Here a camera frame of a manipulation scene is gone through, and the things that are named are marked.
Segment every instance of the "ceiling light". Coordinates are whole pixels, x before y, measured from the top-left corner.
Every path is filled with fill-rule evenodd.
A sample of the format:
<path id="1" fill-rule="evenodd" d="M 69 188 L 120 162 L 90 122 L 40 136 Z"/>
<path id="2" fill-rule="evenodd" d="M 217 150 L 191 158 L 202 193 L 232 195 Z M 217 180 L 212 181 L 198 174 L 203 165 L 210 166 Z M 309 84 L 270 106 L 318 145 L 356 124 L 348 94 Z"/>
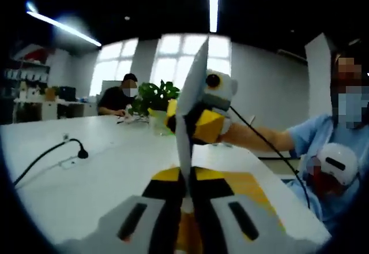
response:
<path id="1" fill-rule="evenodd" d="M 36 7 L 34 6 L 34 4 L 30 1 L 28 1 L 26 4 L 25 4 L 27 10 L 29 10 L 30 12 L 34 12 L 34 13 L 38 13 Z"/>
<path id="2" fill-rule="evenodd" d="M 360 39 L 354 39 L 353 41 L 349 42 L 348 45 L 351 46 L 351 45 L 353 45 L 353 44 L 355 44 L 359 41 L 360 41 Z"/>
<path id="3" fill-rule="evenodd" d="M 87 42 L 90 42 L 90 43 L 92 43 L 92 44 L 94 44 L 96 46 L 99 46 L 99 47 L 101 46 L 101 43 L 100 42 L 97 42 L 96 40 L 94 40 L 94 39 L 92 39 L 92 38 L 84 35 L 81 32 L 78 32 L 77 30 L 75 30 L 75 29 L 73 29 L 71 27 L 68 27 L 68 26 L 66 26 L 64 24 L 61 24 L 60 22 L 57 22 L 57 21 L 55 21 L 55 20 L 53 20 L 51 18 L 48 18 L 48 17 L 43 16 L 43 15 L 41 15 L 39 13 L 36 13 L 36 12 L 27 12 L 27 13 L 30 16 L 33 16 L 34 18 L 37 18 L 37 19 L 42 20 L 42 21 L 45 21 L 45 22 L 47 22 L 49 24 L 52 24 L 52 25 L 54 25 L 54 26 L 56 26 L 56 27 L 58 27 L 58 28 L 60 28 L 60 29 L 62 29 L 64 31 L 66 31 L 68 33 L 71 33 L 71 34 L 73 34 L 75 36 L 78 36 L 79 38 L 84 39 Z"/>
<path id="4" fill-rule="evenodd" d="M 218 25 L 218 0 L 209 0 L 210 7 L 210 31 L 217 32 Z"/>

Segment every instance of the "power cord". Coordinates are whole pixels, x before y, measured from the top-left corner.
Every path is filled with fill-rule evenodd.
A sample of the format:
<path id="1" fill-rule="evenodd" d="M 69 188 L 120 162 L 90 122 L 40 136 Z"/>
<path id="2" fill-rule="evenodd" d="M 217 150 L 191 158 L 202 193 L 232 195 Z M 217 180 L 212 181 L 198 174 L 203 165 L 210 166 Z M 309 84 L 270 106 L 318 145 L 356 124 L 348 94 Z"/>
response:
<path id="1" fill-rule="evenodd" d="M 23 179 L 23 177 L 27 174 L 27 172 L 29 172 L 29 170 L 39 161 L 41 160 L 43 157 L 45 157 L 48 153 L 50 153 L 51 151 L 59 148 L 60 146 L 66 144 L 66 143 L 69 143 L 71 141 L 76 141 L 79 145 L 80 145 L 80 150 L 78 152 L 78 157 L 80 159 L 86 159 L 88 158 L 88 153 L 87 151 L 85 150 L 85 148 L 83 147 L 83 144 L 82 142 L 80 142 L 79 140 L 77 139 L 68 139 L 66 141 L 63 141 L 62 143 L 59 143 L 53 147 L 51 147 L 50 149 L 46 150 L 45 152 L 43 152 L 40 156 L 38 156 L 24 171 L 23 173 L 15 180 L 15 182 L 13 183 L 14 186 L 16 186 L 19 181 L 21 181 Z"/>
<path id="2" fill-rule="evenodd" d="M 297 180 L 299 180 L 304 193 L 305 193 L 305 197 L 306 197 L 306 202 L 307 202 L 307 207 L 310 210 L 310 200 L 309 197 L 307 196 L 307 191 L 306 191 L 306 187 L 304 185 L 304 183 L 302 182 L 301 178 L 299 177 L 299 175 L 297 174 L 297 171 L 293 168 L 293 166 L 291 166 L 291 164 L 288 162 L 288 160 L 283 157 L 283 155 L 274 147 L 274 145 L 272 143 L 270 143 L 266 138 L 263 137 L 262 134 L 260 134 L 258 131 L 255 130 L 254 127 L 252 127 L 246 120 L 243 119 L 243 117 L 237 113 L 237 111 L 230 106 L 231 110 L 242 120 L 242 122 L 244 122 L 247 127 L 249 127 L 256 135 L 258 135 L 275 153 L 278 154 L 279 157 L 281 157 L 281 159 L 287 164 L 287 166 L 292 170 L 292 172 L 294 173 L 294 175 L 296 176 Z"/>

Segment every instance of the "person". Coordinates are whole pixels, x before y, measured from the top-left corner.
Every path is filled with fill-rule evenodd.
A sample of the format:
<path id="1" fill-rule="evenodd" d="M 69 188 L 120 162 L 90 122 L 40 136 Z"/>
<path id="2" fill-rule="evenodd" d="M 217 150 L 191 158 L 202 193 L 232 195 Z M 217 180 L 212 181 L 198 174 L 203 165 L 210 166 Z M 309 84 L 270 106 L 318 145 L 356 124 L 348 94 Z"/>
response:
<path id="1" fill-rule="evenodd" d="M 105 91 L 98 107 L 100 115 L 117 115 L 124 117 L 127 105 L 131 105 L 138 94 L 137 78 L 128 73 L 124 76 L 120 86 L 112 87 Z"/>
<path id="2" fill-rule="evenodd" d="M 339 143 L 349 147 L 359 161 L 360 176 L 366 175 L 369 168 L 369 77 L 366 64 L 368 51 L 363 43 L 354 44 L 345 51 L 332 55 L 331 62 L 331 102 L 332 115 L 322 114 L 308 119 L 283 132 L 268 128 L 256 128 L 278 151 L 289 151 L 291 156 L 302 156 L 302 166 L 298 174 L 306 180 L 308 162 L 314 159 L 326 143 Z M 219 137 L 239 147 L 257 151 L 273 151 L 259 136 L 247 126 L 233 123 L 228 132 Z M 306 196 L 298 180 L 287 186 L 307 205 Z M 310 208 L 334 234 L 340 217 L 348 209 L 360 188 L 360 178 L 343 193 L 334 194 L 326 191 L 319 197 L 316 187 L 307 185 Z"/>

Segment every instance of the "ceiling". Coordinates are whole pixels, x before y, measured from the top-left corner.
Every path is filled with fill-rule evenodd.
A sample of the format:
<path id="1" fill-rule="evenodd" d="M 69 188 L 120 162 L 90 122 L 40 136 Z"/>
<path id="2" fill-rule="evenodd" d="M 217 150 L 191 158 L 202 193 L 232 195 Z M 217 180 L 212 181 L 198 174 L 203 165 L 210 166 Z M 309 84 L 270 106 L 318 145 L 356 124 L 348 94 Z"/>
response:
<path id="1" fill-rule="evenodd" d="M 208 0 L 33 0 L 40 14 L 76 25 L 100 43 L 158 38 L 163 33 L 207 33 Z M 219 0 L 218 33 L 270 51 L 304 57 L 304 45 L 324 32 L 348 43 L 367 26 L 365 0 Z M 24 13 L 19 38 L 68 51 L 93 46 L 62 39 L 53 27 Z"/>

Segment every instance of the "black shirt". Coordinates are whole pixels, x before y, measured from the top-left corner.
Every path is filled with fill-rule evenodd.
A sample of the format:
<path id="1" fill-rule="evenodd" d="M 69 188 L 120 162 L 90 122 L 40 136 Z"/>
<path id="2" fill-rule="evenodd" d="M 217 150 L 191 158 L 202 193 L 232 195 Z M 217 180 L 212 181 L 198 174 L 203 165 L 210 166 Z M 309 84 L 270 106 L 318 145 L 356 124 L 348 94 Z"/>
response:
<path id="1" fill-rule="evenodd" d="M 113 111 L 124 110 L 128 104 L 133 103 L 133 100 L 134 97 L 126 96 L 121 88 L 112 87 L 105 91 L 98 106 Z"/>

